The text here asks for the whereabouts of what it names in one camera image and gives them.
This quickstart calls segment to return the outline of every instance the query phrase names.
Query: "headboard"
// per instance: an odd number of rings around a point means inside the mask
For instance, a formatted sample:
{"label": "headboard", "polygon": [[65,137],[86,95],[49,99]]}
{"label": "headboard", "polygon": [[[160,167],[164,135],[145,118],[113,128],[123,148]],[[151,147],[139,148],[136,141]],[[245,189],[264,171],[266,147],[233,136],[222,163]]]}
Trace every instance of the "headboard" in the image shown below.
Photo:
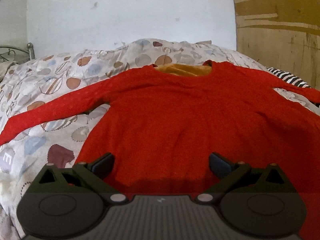
{"label": "headboard", "polygon": [[33,44],[27,44],[27,49],[21,49],[10,45],[0,45],[0,63],[14,61],[17,64],[23,64],[29,60],[35,59]]}

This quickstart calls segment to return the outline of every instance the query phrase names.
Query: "bed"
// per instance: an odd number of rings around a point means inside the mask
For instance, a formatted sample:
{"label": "bed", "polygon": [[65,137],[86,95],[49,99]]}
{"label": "bed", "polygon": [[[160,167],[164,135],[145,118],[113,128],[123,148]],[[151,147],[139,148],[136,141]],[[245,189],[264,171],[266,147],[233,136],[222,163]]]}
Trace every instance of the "bed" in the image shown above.
{"label": "bed", "polygon": [[[38,59],[34,57],[33,46],[29,45],[28,49],[24,51],[28,54],[26,59],[12,60],[0,83],[0,131],[14,115],[128,69],[152,63],[201,65],[211,59],[268,72],[253,59],[212,45],[210,41],[190,44],[186,41],[140,39],[112,51],[84,50]],[[283,89],[275,90],[320,115],[319,108],[305,97]],[[89,113],[43,123],[0,146],[0,240],[17,240],[24,236],[16,208],[28,186],[48,162],[59,168],[72,167],[88,134],[108,109],[109,105],[104,104]]]}

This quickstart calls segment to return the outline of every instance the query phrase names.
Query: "black and white striped fabric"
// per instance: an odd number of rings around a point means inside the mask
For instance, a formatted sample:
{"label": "black and white striped fabric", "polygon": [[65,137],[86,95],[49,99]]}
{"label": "black and white striped fabric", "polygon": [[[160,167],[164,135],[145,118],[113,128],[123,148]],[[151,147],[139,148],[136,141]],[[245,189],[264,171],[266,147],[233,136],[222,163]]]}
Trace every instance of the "black and white striped fabric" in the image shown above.
{"label": "black and white striped fabric", "polygon": [[290,72],[285,72],[280,69],[276,68],[268,68],[268,70],[278,78],[282,79],[283,81],[292,84],[294,86],[300,87],[300,88],[311,88],[306,82],[304,82],[301,78],[291,74]]}

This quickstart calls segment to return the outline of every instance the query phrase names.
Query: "white wall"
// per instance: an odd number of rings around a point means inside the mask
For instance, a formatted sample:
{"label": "white wall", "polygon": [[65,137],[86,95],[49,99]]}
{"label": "white wall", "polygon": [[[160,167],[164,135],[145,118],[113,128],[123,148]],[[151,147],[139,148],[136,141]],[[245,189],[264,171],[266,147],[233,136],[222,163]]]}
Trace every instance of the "white wall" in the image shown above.
{"label": "white wall", "polygon": [[37,57],[140,38],[236,49],[233,0],[28,0],[27,30]]}
{"label": "white wall", "polygon": [[26,48],[27,0],[0,0],[0,44]]}

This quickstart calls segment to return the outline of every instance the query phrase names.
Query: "sweater's right sleeve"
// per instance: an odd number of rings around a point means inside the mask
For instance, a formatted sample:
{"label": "sweater's right sleeve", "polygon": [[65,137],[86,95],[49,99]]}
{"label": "sweater's right sleeve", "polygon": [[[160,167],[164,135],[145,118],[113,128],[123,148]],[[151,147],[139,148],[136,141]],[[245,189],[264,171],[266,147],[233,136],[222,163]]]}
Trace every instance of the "sweater's right sleeve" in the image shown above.
{"label": "sweater's right sleeve", "polygon": [[70,92],[31,111],[9,118],[0,134],[0,145],[14,139],[28,128],[65,119],[102,105],[108,100],[111,81],[112,79],[107,79]]}

